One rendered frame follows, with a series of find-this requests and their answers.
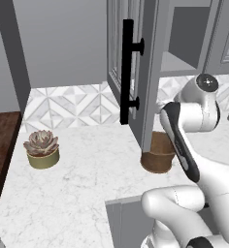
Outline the grey base cabinet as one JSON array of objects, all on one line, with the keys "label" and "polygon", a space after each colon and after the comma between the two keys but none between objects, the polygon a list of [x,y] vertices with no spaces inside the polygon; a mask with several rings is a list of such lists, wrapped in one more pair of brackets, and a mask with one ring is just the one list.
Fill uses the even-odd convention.
[{"label": "grey base cabinet", "polygon": [[114,248],[141,248],[151,233],[153,220],[142,209],[141,197],[106,201]]}]

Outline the grey panelled cabinet door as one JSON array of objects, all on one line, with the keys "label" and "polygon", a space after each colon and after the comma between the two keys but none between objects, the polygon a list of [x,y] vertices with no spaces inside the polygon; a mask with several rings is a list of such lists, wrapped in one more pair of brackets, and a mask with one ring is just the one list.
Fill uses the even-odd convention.
[{"label": "grey panelled cabinet door", "polygon": [[229,74],[229,0],[219,1],[203,72]]}]

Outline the tall grey side panel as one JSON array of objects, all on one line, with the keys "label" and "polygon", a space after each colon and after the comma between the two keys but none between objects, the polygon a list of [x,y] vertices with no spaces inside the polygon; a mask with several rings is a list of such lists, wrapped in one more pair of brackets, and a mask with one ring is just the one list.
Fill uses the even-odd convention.
[{"label": "tall grey side panel", "polygon": [[14,0],[0,0],[0,112],[24,114],[30,90]]}]

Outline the grey wall cabinet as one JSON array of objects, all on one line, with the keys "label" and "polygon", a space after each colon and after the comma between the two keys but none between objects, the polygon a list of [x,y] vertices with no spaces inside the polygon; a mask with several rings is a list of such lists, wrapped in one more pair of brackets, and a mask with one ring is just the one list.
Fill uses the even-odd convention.
[{"label": "grey wall cabinet", "polygon": [[219,0],[170,0],[160,76],[203,71]]}]

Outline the brown woven basket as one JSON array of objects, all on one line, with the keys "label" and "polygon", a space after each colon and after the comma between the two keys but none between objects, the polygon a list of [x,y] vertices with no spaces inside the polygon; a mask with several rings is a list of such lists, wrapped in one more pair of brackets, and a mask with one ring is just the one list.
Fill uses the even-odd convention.
[{"label": "brown woven basket", "polygon": [[146,171],[166,173],[172,167],[175,149],[166,133],[152,132],[150,152],[143,152],[141,164]]}]

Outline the potted succulent plant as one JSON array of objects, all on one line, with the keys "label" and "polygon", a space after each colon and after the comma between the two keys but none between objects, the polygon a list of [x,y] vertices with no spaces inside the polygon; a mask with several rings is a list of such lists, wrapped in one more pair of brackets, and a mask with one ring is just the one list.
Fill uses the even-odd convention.
[{"label": "potted succulent plant", "polygon": [[58,137],[52,131],[33,132],[23,144],[31,167],[44,170],[53,167],[59,161]]}]

